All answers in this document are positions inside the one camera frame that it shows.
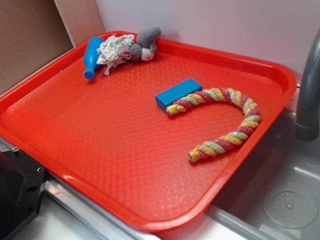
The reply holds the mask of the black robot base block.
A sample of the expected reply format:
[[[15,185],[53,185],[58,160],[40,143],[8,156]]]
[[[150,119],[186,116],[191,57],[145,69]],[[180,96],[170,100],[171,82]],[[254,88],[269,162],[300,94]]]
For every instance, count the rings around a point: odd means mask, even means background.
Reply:
[[[0,150],[0,240],[37,217],[46,168],[22,150]]]

